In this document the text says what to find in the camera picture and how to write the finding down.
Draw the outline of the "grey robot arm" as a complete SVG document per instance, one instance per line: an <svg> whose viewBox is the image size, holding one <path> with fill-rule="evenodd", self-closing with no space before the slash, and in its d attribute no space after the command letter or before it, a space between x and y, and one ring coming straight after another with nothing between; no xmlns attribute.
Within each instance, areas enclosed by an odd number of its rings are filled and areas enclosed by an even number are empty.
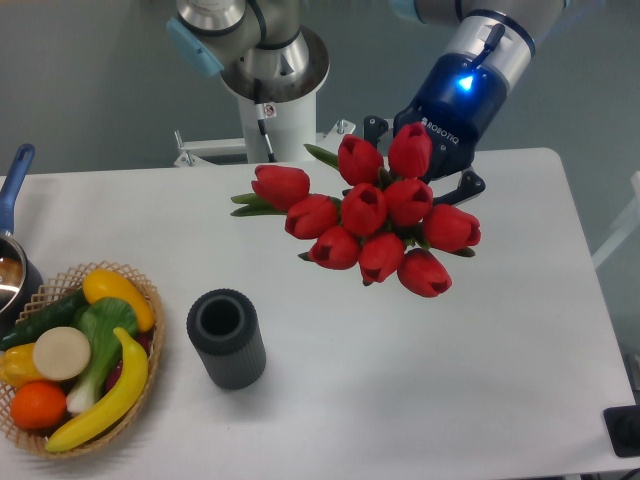
<svg viewBox="0 0 640 480"><path fill-rule="evenodd" d="M460 175L441 202L456 205L480 194L485 184L472 167L476 146L565 7L562 1L393 2L402 18L456 31L392 121L365 120L365 138L377 143L420 121L435 147L425 180ZM236 96L250 162L308 158L329 58L320 37L301 25L298 2L180 1L166 30L194 70L220 76Z"/></svg>

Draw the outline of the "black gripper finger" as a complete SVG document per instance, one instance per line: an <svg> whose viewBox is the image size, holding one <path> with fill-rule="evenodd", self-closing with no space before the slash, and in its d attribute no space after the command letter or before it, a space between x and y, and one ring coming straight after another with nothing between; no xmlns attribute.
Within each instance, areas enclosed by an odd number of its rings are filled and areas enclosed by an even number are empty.
<svg viewBox="0 0 640 480"><path fill-rule="evenodd" d="M376 115L363 120L363 137L378 152L388 152L393 140L393 121Z"/></svg>
<svg viewBox="0 0 640 480"><path fill-rule="evenodd" d="M486 189L486 182L473 168L461 172L457 187L442 196L435 197L434 205L456 206L482 194Z"/></svg>

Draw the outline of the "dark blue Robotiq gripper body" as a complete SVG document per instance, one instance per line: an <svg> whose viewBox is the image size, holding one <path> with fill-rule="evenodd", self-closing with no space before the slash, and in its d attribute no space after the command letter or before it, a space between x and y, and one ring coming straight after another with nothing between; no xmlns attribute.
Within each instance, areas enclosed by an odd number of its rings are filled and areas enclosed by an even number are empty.
<svg viewBox="0 0 640 480"><path fill-rule="evenodd" d="M535 53L529 33L504 13L467 15L394 132L422 122L433 144L429 182L469 168L476 146Z"/></svg>

